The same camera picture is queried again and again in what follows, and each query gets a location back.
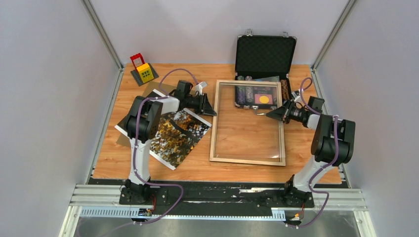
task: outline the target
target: black foam lining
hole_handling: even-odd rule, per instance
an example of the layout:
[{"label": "black foam lining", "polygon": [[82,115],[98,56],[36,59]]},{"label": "black foam lining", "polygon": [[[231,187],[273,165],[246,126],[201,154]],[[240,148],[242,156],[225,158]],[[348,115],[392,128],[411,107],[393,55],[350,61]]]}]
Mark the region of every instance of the black foam lining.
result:
[{"label": "black foam lining", "polygon": [[236,72],[288,73],[296,38],[242,36],[237,40]]}]

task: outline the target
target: picture frame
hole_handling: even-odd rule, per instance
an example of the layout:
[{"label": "picture frame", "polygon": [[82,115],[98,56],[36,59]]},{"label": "picture frame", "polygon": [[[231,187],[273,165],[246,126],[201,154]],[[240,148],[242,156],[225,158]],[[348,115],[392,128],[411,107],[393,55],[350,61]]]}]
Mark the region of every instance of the picture frame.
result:
[{"label": "picture frame", "polygon": [[278,134],[279,134],[279,155],[275,158],[275,161],[269,161],[268,159],[253,159],[249,157],[239,158],[228,158],[221,157],[220,155],[215,155],[216,149],[216,140],[217,140],[217,122],[219,117],[219,107],[220,107],[220,92],[222,86],[269,86],[276,87],[277,92],[277,108],[282,106],[282,96],[281,96],[281,84],[279,82],[267,82],[267,81],[238,81],[238,80],[218,80],[215,88],[215,102],[214,110],[217,112],[217,116],[214,116],[212,119],[212,131],[211,131],[211,144],[210,144],[210,153],[209,160],[216,162],[229,162],[229,163],[242,163],[242,164],[260,164],[260,165],[273,165],[273,166],[285,166],[285,138],[284,138],[284,125],[281,121],[278,122]]}]

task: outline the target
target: white wall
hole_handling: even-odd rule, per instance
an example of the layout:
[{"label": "white wall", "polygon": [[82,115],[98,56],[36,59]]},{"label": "white wall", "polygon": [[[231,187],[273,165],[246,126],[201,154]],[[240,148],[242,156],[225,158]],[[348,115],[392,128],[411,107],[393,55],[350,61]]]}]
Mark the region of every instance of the white wall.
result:
[{"label": "white wall", "polygon": [[117,68],[81,1],[0,5],[0,236],[54,237]]},{"label": "white wall", "polygon": [[234,63],[236,40],[287,31],[298,38],[293,63],[311,64],[347,0],[92,0],[120,59]]},{"label": "white wall", "polygon": [[377,236],[418,236],[419,2],[360,0],[320,66],[333,113],[356,121],[346,166]]}]

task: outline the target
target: wood grain surface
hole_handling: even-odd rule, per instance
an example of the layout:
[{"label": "wood grain surface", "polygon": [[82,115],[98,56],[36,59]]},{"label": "wood grain surface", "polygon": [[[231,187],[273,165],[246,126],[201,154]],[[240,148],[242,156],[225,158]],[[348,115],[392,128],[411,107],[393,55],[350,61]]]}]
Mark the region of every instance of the wood grain surface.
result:
[{"label": "wood grain surface", "polygon": [[[204,92],[208,94],[211,104],[214,102],[216,81],[234,79],[234,64],[153,64],[153,67],[160,75],[155,81],[160,81],[172,69],[188,69],[198,81],[208,83]],[[93,174],[96,179],[128,178],[131,150],[128,147],[116,144],[120,133],[114,126],[128,113],[134,98],[137,95],[142,95],[147,87],[147,85],[139,87],[136,84],[130,73],[133,69],[131,63],[127,64]],[[292,65],[290,71],[291,89],[297,90],[301,81],[310,76],[308,65]],[[177,71],[168,76],[164,83],[177,85],[179,80],[192,81],[192,78],[186,72]],[[314,86],[305,91],[304,98],[308,101],[310,95],[316,95]],[[203,116],[203,118],[212,122],[212,117]],[[299,172],[310,159],[310,147],[314,131],[295,121],[285,124],[284,131],[286,166],[210,162],[211,131],[208,131],[176,170],[170,170],[150,156],[151,178],[153,180],[220,182],[286,182],[291,175]],[[231,135],[240,137],[240,133],[243,135],[245,132],[245,129],[232,131]],[[319,183],[340,184],[341,179],[337,168],[328,172]]]}]

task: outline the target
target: metal floor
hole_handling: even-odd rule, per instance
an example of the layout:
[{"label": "metal floor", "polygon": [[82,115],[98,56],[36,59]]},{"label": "metal floor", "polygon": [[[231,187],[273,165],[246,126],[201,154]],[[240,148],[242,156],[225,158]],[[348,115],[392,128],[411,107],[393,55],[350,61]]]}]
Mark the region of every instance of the metal floor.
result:
[{"label": "metal floor", "polygon": [[[315,216],[305,212],[306,223]],[[113,228],[130,222],[125,218],[81,218],[80,236],[101,237]],[[360,237],[352,211],[324,211],[311,226],[299,230],[287,228],[276,221],[219,221],[219,220],[170,220],[121,228],[107,237]]]}]

